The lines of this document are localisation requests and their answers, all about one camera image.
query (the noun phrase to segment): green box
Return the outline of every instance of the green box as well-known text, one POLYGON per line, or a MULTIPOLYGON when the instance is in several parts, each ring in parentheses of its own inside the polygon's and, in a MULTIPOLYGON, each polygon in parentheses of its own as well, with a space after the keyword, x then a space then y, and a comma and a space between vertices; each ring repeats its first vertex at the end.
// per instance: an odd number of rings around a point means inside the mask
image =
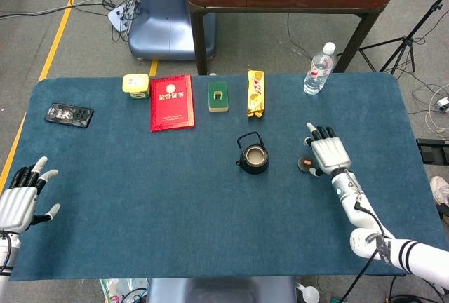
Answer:
POLYGON ((227 112, 229 101, 226 82, 209 82, 208 99, 210 112, 227 112))

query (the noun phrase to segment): red certificate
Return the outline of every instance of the red certificate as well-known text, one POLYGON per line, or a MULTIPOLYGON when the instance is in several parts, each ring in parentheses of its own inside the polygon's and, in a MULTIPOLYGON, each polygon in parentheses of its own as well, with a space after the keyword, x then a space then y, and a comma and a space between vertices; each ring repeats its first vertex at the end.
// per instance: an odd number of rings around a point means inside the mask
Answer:
POLYGON ((150 85, 152 132, 195 126, 190 75, 153 79, 150 85))

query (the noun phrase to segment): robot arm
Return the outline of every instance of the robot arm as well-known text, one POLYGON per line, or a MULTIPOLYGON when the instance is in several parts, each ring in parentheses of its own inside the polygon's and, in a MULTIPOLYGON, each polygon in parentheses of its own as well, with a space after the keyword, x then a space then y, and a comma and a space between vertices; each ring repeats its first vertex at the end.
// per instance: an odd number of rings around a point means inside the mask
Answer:
POLYGON ((50 170, 39 177, 46 162, 47 157, 41 157, 35 165, 21 168, 14 174, 10 187, 0 194, 0 302, 20 249, 19 235, 31 225, 52 220, 60 209, 57 203, 48 213, 34 215, 39 194, 58 173, 50 170))
POLYGON ((331 175, 349 221, 357 229, 351 233, 351 249, 360 257, 375 259, 393 265, 423 278, 426 281, 449 288, 449 252, 411 240, 395 239, 381 223, 368 198, 364 194, 355 174, 349 171, 349 158, 339 137, 331 128, 315 128, 307 124, 314 139, 307 137, 315 153, 319 168, 310 169, 315 176, 331 175))

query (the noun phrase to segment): gray floor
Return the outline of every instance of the gray floor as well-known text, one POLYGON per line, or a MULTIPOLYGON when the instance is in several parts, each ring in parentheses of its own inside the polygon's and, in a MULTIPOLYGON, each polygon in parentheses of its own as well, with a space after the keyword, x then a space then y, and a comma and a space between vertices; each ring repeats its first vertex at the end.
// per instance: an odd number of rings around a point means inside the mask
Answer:
MULTIPOLYGON (((408 31, 435 0, 392 0, 369 34, 366 44, 398 37, 408 31)), ((449 8, 449 0, 443 11, 449 8)), ((39 11, 64 6, 67 0, 0 0, 0 15, 10 11, 39 11)), ((422 28, 423 35, 441 16, 437 12, 422 28)), ((42 70, 48 51, 58 29, 62 12, 40 18, 0 20, 0 166, 6 160, 13 138, 27 108, 33 85, 42 70)), ((427 38, 424 46, 415 47, 417 75, 427 83, 449 83, 447 54, 449 51, 449 16, 427 38)), ((319 51, 327 41, 334 41, 342 51, 358 18, 345 15, 293 15, 290 19, 292 36, 310 53, 319 51)), ((217 53, 209 62, 211 72, 237 74, 248 68, 270 73, 304 72, 308 60, 294 54, 283 45, 287 43, 286 15, 228 14, 218 22, 217 53)), ((114 43, 106 18, 72 11, 61 44, 53 61, 49 77, 57 76, 121 76, 149 71, 149 61, 131 56, 123 42, 114 43)), ((392 47, 376 48, 369 52, 374 63, 381 65, 392 47)), ((351 63, 350 72, 369 71, 360 55, 351 63)), ((195 73, 193 62, 161 62, 158 76, 195 73)), ((403 99, 409 112, 425 109, 426 105, 411 97, 412 90, 421 83, 410 75, 399 79, 403 99)), ((418 92, 429 100, 428 91, 418 92)), ((425 113, 410 115, 416 137, 435 138, 424 124, 425 113)), ((435 115, 441 127, 449 126, 447 116, 435 115)), ((442 175, 449 180, 449 169, 427 167, 429 177, 442 175)), ((404 185, 413 190, 412 185, 404 185)), ((306 284, 319 282, 321 301, 341 297, 352 276, 320 276, 303 278, 306 284)), ((366 276, 349 297, 350 302, 384 302, 390 278, 366 276)), ((413 276, 400 278, 395 293, 410 293, 436 299, 428 285, 413 276)), ((101 302, 98 280, 14 282, 8 291, 9 302, 60 302, 65 299, 101 302)))

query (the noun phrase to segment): tripod stand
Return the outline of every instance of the tripod stand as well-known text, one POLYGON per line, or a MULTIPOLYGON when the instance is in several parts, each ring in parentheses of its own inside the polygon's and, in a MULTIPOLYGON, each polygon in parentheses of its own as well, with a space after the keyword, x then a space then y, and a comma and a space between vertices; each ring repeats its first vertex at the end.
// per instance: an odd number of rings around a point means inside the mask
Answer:
POLYGON ((389 43, 393 43, 393 42, 397 42, 397 41, 402 41, 401 45, 399 45, 399 47, 394 51, 394 53, 390 56, 390 58, 385 62, 385 64, 382 66, 382 68, 379 70, 379 72, 385 72, 386 68, 390 65, 390 63, 397 56, 396 62, 394 63, 393 68, 391 68, 391 74, 393 74, 396 71, 399 61, 401 61, 401 58, 402 58, 404 52, 406 51, 407 47, 409 47, 409 49, 410 49, 410 61, 412 62, 412 71, 415 72, 415 58, 413 56, 413 36, 418 31, 418 29, 426 22, 426 20, 430 17, 430 15, 433 12, 435 12, 436 10, 441 10, 441 8, 443 7, 443 4, 441 2, 442 2, 442 0, 437 0, 432 4, 432 6, 430 6, 427 13, 416 24, 416 26, 412 29, 412 31, 409 33, 409 35, 407 35, 407 36, 404 35, 404 36, 401 36, 400 38, 396 38, 396 39, 392 39, 392 40, 388 40, 388 41, 384 41, 384 42, 380 42, 380 43, 375 43, 374 45, 360 48, 358 51, 360 52, 360 54, 362 54, 363 58, 365 59, 366 63, 368 63, 368 66, 370 66, 371 70, 373 72, 376 72, 376 69, 374 68, 370 59, 368 59, 368 56, 365 54, 364 50, 378 47, 378 46, 387 45, 389 43))

